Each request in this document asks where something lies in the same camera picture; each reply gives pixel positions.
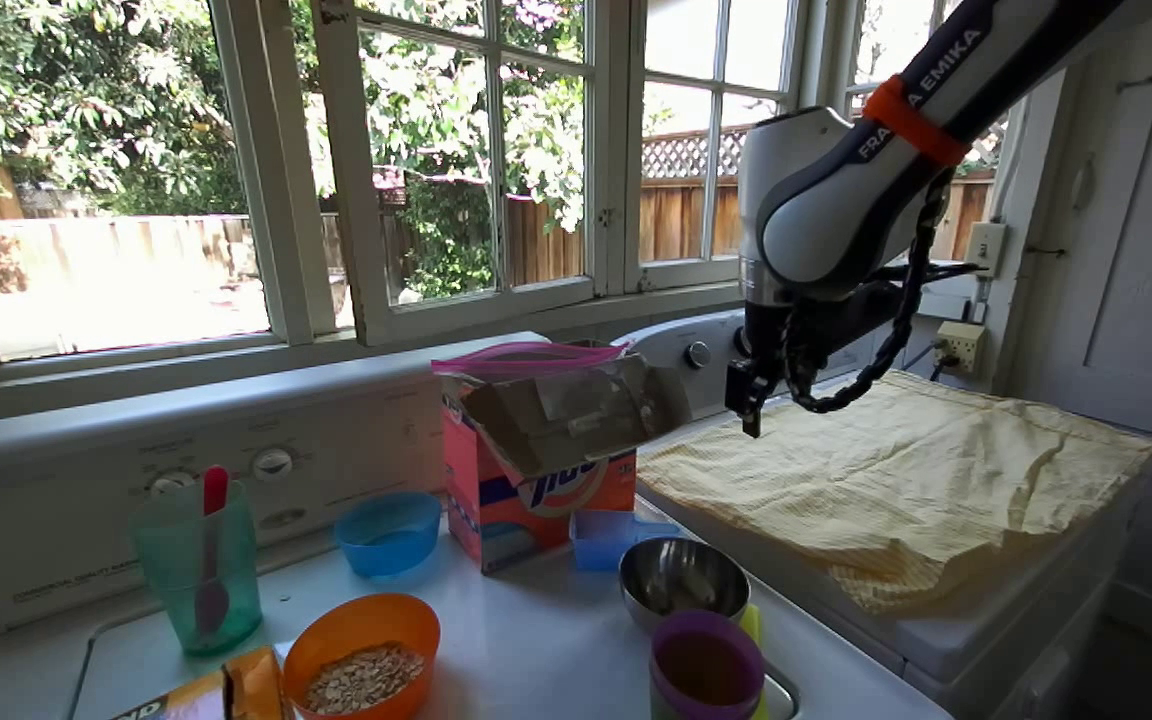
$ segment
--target beige towel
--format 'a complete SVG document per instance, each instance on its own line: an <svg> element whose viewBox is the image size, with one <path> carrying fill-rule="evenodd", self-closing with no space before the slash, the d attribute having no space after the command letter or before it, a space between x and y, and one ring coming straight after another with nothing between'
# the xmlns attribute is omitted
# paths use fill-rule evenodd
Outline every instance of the beige towel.
<svg viewBox="0 0 1152 720"><path fill-rule="evenodd" d="M907 611L1101 513L1152 440L1030 398L887 376L844 410L777 404L650 453L642 481L815 559L865 609Z"/></svg>

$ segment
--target pink box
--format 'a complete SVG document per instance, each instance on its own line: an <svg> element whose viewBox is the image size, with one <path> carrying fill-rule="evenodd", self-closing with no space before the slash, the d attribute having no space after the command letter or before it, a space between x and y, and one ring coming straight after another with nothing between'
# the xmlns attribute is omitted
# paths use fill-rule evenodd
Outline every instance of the pink box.
<svg viewBox="0 0 1152 720"><path fill-rule="evenodd" d="M457 410L446 410L448 523L480 570L568 542L582 506L634 513L638 453L555 468L513 485L491 447Z"/></svg>

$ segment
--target kitchen counter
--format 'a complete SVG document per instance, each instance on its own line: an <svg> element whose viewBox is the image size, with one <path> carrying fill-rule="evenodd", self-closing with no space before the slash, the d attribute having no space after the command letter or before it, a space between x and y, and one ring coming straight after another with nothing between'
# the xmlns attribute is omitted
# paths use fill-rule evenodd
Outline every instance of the kitchen counter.
<svg viewBox="0 0 1152 720"><path fill-rule="evenodd" d="M259 576L265 626L248 649L289 649L321 611L365 591L378 588L324 539L279 548ZM446 622L428 720L650 714L650 634L628 621L617 576L573 570L568 551L480 576L446 534L425 580L400 591L425 596ZM768 663L796 684L801 714L943 714L759 580L754 598L766 609ZM0 720L105 720L191 671L200 669L181 656L168 617L146 596L101 598L0 631Z"/></svg>

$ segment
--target food in bowl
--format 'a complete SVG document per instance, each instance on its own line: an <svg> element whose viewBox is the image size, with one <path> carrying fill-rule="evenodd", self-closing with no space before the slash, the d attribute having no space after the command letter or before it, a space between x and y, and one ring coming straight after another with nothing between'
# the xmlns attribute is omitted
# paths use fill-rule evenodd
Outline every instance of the food in bowl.
<svg viewBox="0 0 1152 720"><path fill-rule="evenodd" d="M284 692L312 720L415 714L434 687L435 649L440 621L422 596L362 596L295 634Z"/></svg>
<svg viewBox="0 0 1152 720"><path fill-rule="evenodd" d="M413 687L425 671L425 660L404 642L378 642L362 649L328 669L310 684L310 713L312 714L343 714L365 713L395 692Z"/></svg>

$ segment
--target window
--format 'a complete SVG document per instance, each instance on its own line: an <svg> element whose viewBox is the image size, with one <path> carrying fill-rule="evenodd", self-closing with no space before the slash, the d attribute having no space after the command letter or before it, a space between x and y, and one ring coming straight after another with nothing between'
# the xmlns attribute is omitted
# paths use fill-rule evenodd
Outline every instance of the window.
<svg viewBox="0 0 1152 720"><path fill-rule="evenodd" d="M958 12L958 4L961 0L865 0L844 109L856 117L876 85L903 70L926 40ZM932 238L935 261L967 261L974 230L983 221L995 180L1006 132L1007 118L995 118L958 168L949 207Z"/></svg>
<svg viewBox="0 0 1152 720"><path fill-rule="evenodd" d="M840 15L0 0L0 410L737 302L739 141Z"/></svg>
<svg viewBox="0 0 1152 720"><path fill-rule="evenodd" d="M737 274L744 132L790 103L794 4L650 0L642 262L655 280Z"/></svg>

